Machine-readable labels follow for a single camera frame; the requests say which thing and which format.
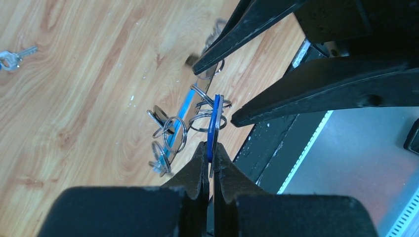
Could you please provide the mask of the silver crescent key organizer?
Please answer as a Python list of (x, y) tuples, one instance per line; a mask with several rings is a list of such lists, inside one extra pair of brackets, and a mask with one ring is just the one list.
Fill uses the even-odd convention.
[(224, 65), (223, 59), (197, 76), (177, 115), (170, 117), (157, 105), (153, 110), (147, 110), (147, 114), (159, 126), (153, 133), (154, 141), (151, 143), (155, 160), (149, 161), (149, 166), (160, 177), (173, 175), (171, 164), (176, 155), (184, 150), (189, 130), (208, 131), (207, 128), (195, 127), (193, 123), (211, 116), (213, 99), (207, 95), (207, 92), (212, 80), (222, 72)]

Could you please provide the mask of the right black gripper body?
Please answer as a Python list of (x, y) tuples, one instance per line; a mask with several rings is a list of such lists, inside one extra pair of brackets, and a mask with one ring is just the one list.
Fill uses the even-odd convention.
[(294, 15), (311, 43), (334, 43), (310, 66), (419, 64), (417, 0), (308, 0)]

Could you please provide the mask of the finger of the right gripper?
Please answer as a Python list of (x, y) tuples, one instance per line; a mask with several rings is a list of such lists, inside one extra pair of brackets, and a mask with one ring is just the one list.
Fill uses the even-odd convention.
[(306, 3), (304, 0), (241, 0), (219, 37), (192, 66), (198, 75)]
[(305, 62), (231, 117), (243, 127), (294, 114), (419, 104), (419, 57), (376, 54)]

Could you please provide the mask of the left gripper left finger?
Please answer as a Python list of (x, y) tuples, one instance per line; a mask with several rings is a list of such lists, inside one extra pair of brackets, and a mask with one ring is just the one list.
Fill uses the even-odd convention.
[(51, 206), (41, 237), (204, 237), (207, 145), (161, 186), (77, 186)]

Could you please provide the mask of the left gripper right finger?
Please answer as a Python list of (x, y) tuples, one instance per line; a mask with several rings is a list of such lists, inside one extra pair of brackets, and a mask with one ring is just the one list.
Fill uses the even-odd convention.
[(375, 237), (361, 202), (337, 195), (275, 195), (250, 180), (218, 143), (213, 153), (217, 237)]

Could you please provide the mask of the silver key with blue tag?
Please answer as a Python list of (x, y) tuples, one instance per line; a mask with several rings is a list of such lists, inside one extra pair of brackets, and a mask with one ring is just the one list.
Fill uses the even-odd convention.
[(23, 51), (17, 53), (2, 51), (0, 53), (0, 69), (6, 71), (14, 71), (20, 67), (19, 63), (23, 60), (25, 56), (34, 54), (37, 51), (38, 47), (36, 45), (26, 48)]

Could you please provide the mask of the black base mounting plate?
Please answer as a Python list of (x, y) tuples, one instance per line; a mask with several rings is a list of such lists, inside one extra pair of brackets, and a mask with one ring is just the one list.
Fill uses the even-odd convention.
[(332, 111), (294, 114), (254, 125), (233, 162), (265, 191), (282, 194)]

